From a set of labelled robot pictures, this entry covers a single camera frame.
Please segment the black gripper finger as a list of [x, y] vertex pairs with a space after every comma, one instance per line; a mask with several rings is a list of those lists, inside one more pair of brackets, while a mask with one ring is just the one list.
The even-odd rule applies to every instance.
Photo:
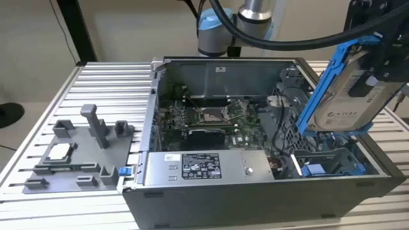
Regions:
[[365, 74], [359, 76], [357, 82], [347, 91], [347, 95], [350, 97], [365, 97], [375, 84], [377, 78], [370, 72], [365, 72]]

